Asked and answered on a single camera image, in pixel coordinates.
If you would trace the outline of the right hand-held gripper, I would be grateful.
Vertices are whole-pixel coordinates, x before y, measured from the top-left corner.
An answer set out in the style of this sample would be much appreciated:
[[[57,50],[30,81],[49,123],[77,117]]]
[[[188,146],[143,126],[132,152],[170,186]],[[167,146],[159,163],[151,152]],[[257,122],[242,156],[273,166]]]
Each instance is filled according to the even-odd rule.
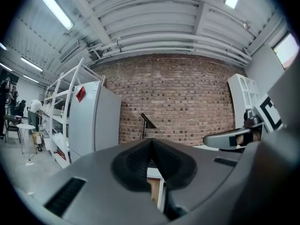
[[[251,110],[244,113],[244,127],[206,135],[203,138],[203,144],[220,151],[242,153],[249,143],[261,140],[259,125],[264,125],[268,133],[283,126],[279,113],[267,93]]]

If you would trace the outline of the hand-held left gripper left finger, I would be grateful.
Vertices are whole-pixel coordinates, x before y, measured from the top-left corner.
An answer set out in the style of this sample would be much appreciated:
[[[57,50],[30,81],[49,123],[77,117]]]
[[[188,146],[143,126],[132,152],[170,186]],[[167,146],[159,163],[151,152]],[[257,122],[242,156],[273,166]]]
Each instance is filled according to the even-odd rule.
[[[90,153],[55,173],[33,196],[21,193],[21,200],[35,217],[47,225],[163,225],[167,217],[150,198],[150,191],[125,189],[113,176],[116,155],[137,145],[138,140]],[[64,211],[56,215],[49,202],[75,181],[75,193],[64,199]]]

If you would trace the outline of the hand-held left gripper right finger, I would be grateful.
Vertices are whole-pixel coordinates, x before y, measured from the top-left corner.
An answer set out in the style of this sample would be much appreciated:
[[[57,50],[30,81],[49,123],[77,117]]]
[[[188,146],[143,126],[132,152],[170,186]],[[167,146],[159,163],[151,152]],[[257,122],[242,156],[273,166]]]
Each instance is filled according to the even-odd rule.
[[[159,221],[241,221],[244,154],[151,141],[151,158],[166,181],[165,211]]]

